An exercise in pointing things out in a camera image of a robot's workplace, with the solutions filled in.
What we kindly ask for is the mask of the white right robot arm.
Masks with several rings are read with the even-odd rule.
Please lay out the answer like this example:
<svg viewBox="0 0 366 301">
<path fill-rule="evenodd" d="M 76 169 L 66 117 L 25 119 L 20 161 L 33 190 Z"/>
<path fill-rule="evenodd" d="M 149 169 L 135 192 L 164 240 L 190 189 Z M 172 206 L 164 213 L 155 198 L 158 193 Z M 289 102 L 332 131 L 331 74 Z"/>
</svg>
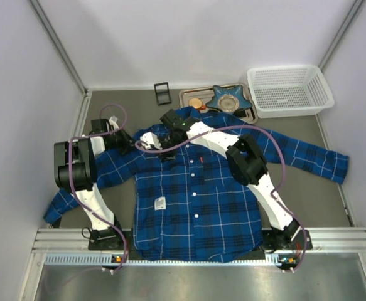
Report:
<svg viewBox="0 0 366 301">
<path fill-rule="evenodd" d="M 183 119 L 174 110 L 166 112 L 160 121 L 170 130 L 166 138 L 154 139 L 154 145 L 162 154 L 170 153 L 185 142 L 220 154 L 226 158 L 233 179 L 249 188 L 256 196 L 267 213 L 277 241 L 284 246 L 298 241 L 301 251 L 307 249 L 306 230 L 274 187 L 267 168 L 267 159 L 255 138 L 249 134 L 228 134 L 225 129 L 205 125 L 194 117 Z"/>
</svg>

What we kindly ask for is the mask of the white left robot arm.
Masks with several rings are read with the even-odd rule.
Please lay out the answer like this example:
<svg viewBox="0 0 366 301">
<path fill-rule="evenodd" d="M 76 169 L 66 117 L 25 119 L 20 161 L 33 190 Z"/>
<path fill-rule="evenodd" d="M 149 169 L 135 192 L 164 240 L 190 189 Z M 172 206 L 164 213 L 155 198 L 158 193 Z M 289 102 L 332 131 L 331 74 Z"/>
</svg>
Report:
<svg viewBox="0 0 366 301">
<path fill-rule="evenodd" d="M 125 250 L 127 244 L 120 223 L 107 207 L 98 188 L 95 158 L 114 149 L 127 154 L 134 148 L 134 140 L 119 128 L 115 116 L 93 120 L 91 126 L 88 136 L 54 144 L 55 183 L 75 196 L 89 217 L 89 250 Z"/>
</svg>

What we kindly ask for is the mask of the blue plaid shirt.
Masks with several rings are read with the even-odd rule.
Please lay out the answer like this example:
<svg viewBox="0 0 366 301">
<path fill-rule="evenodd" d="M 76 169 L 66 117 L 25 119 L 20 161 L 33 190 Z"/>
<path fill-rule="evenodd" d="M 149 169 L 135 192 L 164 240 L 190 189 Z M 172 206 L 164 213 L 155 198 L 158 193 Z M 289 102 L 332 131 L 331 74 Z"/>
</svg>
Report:
<svg viewBox="0 0 366 301">
<path fill-rule="evenodd" d="M 222 112 L 185 107 L 177 114 L 229 134 L 250 134 L 270 163 L 285 162 L 339 184 L 347 175 L 346 155 L 272 130 L 247 130 L 243 120 Z M 100 189 L 135 180 L 133 242 L 145 260 L 229 262 L 262 243 L 256 197 L 233 179 L 227 160 L 216 152 L 188 144 L 162 161 L 139 150 L 122 155 L 112 149 L 95 162 Z"/>
</svg>

